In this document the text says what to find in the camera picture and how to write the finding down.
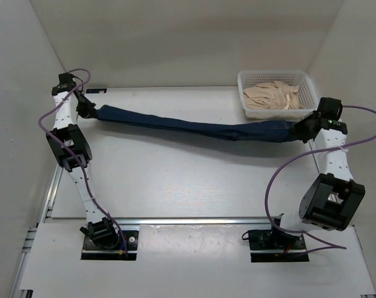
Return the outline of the dark blue denim trousers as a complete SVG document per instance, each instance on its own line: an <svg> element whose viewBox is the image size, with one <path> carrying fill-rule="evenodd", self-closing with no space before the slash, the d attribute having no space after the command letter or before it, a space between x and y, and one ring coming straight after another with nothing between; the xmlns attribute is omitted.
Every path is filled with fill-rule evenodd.
<svg viewBox="0 0 376 298"><path fill-rule="evenodd" d="M229 141L247 140L285 143L298 140L298 137L292 132L293 122L286 120L267 120L234 125L212 124L141 114L108 105L96 110L96 118L101 121L119 122L125 125L150 129L193 133Z"/></svg>

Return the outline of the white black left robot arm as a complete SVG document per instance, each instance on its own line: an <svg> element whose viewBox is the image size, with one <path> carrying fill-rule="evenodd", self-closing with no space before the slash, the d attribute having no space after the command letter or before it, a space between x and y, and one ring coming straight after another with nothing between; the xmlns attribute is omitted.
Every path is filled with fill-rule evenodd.
<svg viewBox="0 0 376 298"><path fill-rule="evenodd" d="M115 220L99 206L91 190L89 179L92 153L87 140L77 125L76 106L72 99L77 98L78 87L72 81L60 83L52 88L51 94L55 108L45 114L55 114L51 130L43 125L44 117L38 121L45 132L47 142L58 165L63 168L74 182L86 213L86 225L80 231L95 245L106 249L115 248L122 240L117 231Z"/></svg>

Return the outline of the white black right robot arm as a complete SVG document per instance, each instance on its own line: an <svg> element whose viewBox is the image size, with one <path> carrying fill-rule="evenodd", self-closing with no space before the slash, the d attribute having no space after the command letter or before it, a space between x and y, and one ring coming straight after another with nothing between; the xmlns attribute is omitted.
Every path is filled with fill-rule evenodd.
<svg viewBox="0 0 376 298"><path fill-rule="evenodd" d="M275 248L313 230L345 230L365 195L349 170L343 147L347 127L339 114L314 111L294 124L292 132L304 143L314 141L320 173L296 212L271 220L268 241Z"/></svg>

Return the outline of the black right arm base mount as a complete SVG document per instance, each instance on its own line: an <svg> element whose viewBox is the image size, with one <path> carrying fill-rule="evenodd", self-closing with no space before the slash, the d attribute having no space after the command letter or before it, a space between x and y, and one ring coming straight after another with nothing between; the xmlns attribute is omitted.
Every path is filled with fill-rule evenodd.
<svg viewBox="0 0 376 298"><path fill-rule="evenodd" d="M293 236L278 230L248 230L241 236L249 243L252 263L309 262L303 236Z"/></svg>

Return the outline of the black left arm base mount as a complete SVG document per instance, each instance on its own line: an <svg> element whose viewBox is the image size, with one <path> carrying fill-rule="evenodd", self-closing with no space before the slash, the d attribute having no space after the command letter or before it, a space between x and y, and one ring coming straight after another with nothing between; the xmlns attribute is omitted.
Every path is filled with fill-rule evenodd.
<svg viewBox="0 0 376 298"><path fill-rule="evenodd" d="M117 233L116 239L109 244L95 244L87 235L84 236L81 259L91 261L135 261L137 259L140 228L138 225L123 227L125 245Z"/></svg>

